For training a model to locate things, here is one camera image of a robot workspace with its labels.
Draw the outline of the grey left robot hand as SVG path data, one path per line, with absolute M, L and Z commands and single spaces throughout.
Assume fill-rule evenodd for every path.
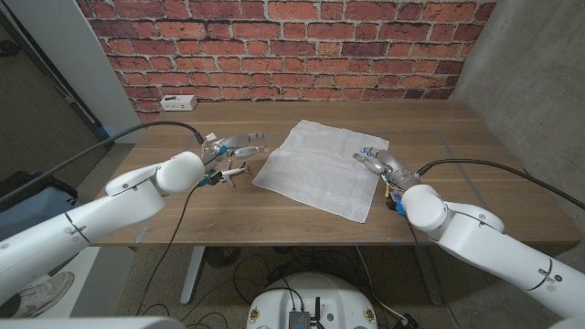
M 212 175 L 217 170 L 218 163 L 228 157 L 235 156 L 239 159 L 245 159 L 255 154 L 268 152 L 269 149 L 266 146 L 250 145 L 250 142 L 264 139 L 263 133 L 238 134 L 205 146 L 200 158 L 206 174 Z

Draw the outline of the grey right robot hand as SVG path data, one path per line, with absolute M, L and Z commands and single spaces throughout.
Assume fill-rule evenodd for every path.
M 400 190 L 420 185 L 421 181 L 396 155 L 375 147 L 361 148 L 353 157 L 370 172 L 386 179 L 388 183 Z

